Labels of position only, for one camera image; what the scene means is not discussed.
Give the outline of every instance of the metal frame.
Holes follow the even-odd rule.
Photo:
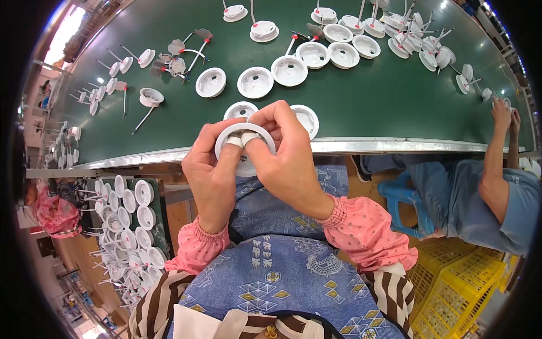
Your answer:
[[[315,138],[311,142],[315,156],[351,155],[358,153],[423,153],[423,152],[473,152],[483,153],[486,144],[452,140],[413,139],[413,138]],[[73,169],[97,170],[104,168],[135,167],[150,164],[181,162],[190,147],[139,153],[110,158],[74,166]]]

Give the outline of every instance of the green table surface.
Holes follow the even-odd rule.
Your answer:
[[[229,1],[229,5],[247,0]],[[237,90],[239,75],[249,67],[270,69],[273,61],[286,52],[291,41],[289,30],[306,32],[305,24],[312,22],[310,14],[315,0],[255,1],[256,20],[270,20],[280,29],[279,36],[268,43],[256,43],[249,37],[250,13],[242,20],[227,23],[222,19],[223,7],[218,0],[183,0],[156,2],[135,0],[101,30],[84,49],[73,68],[73,75],[62,85],[53,115],[67,119],[69,126],[83,128],[79,141],[79,163],[95,162],[112,157],[142,152],[191,146],[205,123],[222,120],[226,109],[237,101],[251,101],[262,108],[276,100],[289,104],[303,104],[314,109],[320,120],[317,137],[405,137],[458,140],[489,143],[493,133],[491,101],[482,102],[474,86],[467,95],[459,91],[456,73],[447,67],[438,77],[421,63],[417,53],[401,59],[388,48],[388,37],[376,39],[382,53],[372,59],[361,59],[351,69],[339,69],[328,63],[317,70],[309,70],[307,79],[296,87],[283,87],[275,82],[273,89],[262,99],[247,99]],[[333,8],[338,17],[357,16],[361,1],[323,1],[322,6]],[[403,2],[393,1],[388,10],[403,13]],[[474,75],[484,78],[482,88],[490,87],[499,94],[504,90],[513,107],[519,109],[522,131],[519,144],[533,149],[533,137],[525,99],[516,95],[518,83],[508,64],[483,30],[451,0],[424,0],[416,3],[415,11],[425,21],[434,10],[435,22],[431,29],[444,25],[455,30],[442,40],[456,57],[456,68],[464,63],[474,68]],[[367,1],[363,17],[371,15]],[[68,93],[76,88],[90,89],[89,82],[109,80],[105,67],[95,61],[112,64],[110,48],[120,57],[135,55],[146,48],[167,53],[173,39],[183,40],[198,28],[209,29],[214,38],[203,53],[211,60],[202,65],[196,62],[190,82],[164,73],[161,77],[149,74],[148,66],[141,69],[134,64],[126,74],[117,78],[128,83],[127,117],[122,119],[122,91],[115,91],[100,102],[99,112],[91,116],[89,106],[78,104]],[[187,48],[198,50],[203,43],[192,36]],[[184,55],[187,67],[194,53]],[[227,84],[216,98],[201,98],[195,90],[198,76],[207,68],[220,67],[226,73]],[[155,108],[141,128],[132,135],[135,126],[149,110],[139,102],[139,90],[151,87],[163,93],[165,100]]]
[[[153,228],[151,228],[152,237],[154,239],[152,246],[160,248],[168,259],[172,259],[173,251],[171,237],[169,235],[169,227],[167,226],[167,216],[165,215],[165,208],[162,208],[165,205],[163,205],[164,202],[160,199],[158,182],[156,181],[156,179],[126,179],[128,189],[134,190],[134,188],[136,187],[136,183],[140,180],[145,180],[154,189],[154,199],[149,204],[149,208],[151,208],[156,214],[156,224]],[[109,185],[111,185],[111,188],[114,189],[115,180],[103,179],[103,182],[108,183]],[[135,212],[132,213],[132,224],[130,225],[130,229],[135,232],[136,228],[138,227],[141,227],[141,225],[137,220],[137,210],[135,210]]]

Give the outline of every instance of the elastic cuff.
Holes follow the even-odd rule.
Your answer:
[[[336,228],[343,225],[346,220],[346,203],[329,193],[326,194],[333,199],[333,212],[327,219],[316,221],[326,228]]]
[[[228,231],[228,225],[226,224],[221,229],[221,231],[216,233],[216,234],[207,233],[199,225],[199,215],[194,219],[194,222],[192,223],[192,226],[194,227],[194,234],[195,234],[196,238],[199,241],[202,241],[202,242],[216,241],[218,238],[221,238],[224,235],[224,232]]]

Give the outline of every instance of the wooden floor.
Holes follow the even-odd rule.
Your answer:
[[[378,173],[372,176],[372,181],[362,183],[356,175],[356,168],[350,157],[346,157],[346,164],[349,177],[348,198],[366,196],[378,202],[384,208],[387,208],[386,199],[378,195],[378,183],[385,180],[394,180],[400,172],[386,171]],[[164,178],[164,181],[167,183],[179,183],[178,178]],[[175,253],[177,253],[177,250],[179,249],[177,234],[181,227],[188,223],[187,204],[188,202],[180,202],[168,205],[166,208],[167,221],[169,224]],[[407,204],[401,205],[399,207],[399,213],[405,226],[412,227],[416,224],[416,211],[412,206]],[[433,239],[426,240],[424,243],[431,241],[433,241]],[[420,243],[421,242],[417,239],[410,238],[411,247],[418,246]],[[127,323],[129,314],[125,309],[118,307],[121,305],[121,301],[117,294],[113,291],[113,285],[109,283],[98,285],[103,278],[107,278],[108,276],[103,276],[104,270],[101,267],[92,269],[94,266],[93,258],[89,257],[87,253],[90,251],[96,251],[98,249],[96,239],[94,237],[85,239],[82,235],[77,235],[72,238],[55,240],[55,247],[57,248],[59,255],[63,259],[67,269],[70,270],[76,267],[79,268],[82,280],[86,284],[86,288],[91,291],[92,294],[97,295],[100,300],[102,300],[102,308],[104,308],[108,313],[117,311],[122,320]],[[345,254],[340,253],[339,256],[343,260],[349,261],[349,258]]]

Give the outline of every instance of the person's left hand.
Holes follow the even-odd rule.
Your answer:
[[[235,206],[235,168],[243,151],[226,144],[217,161],[213,151],[216,138],[226,127],[246,121],[233,118],[204,125],[181,163],[198,207],[199,225],[207,233],[216,234],[228,224]]]
[[[512,110],[512,122],[510,123],[510,136],[517,137],[519,135],[519,127],[521,126],[521,118],[516,108]]]

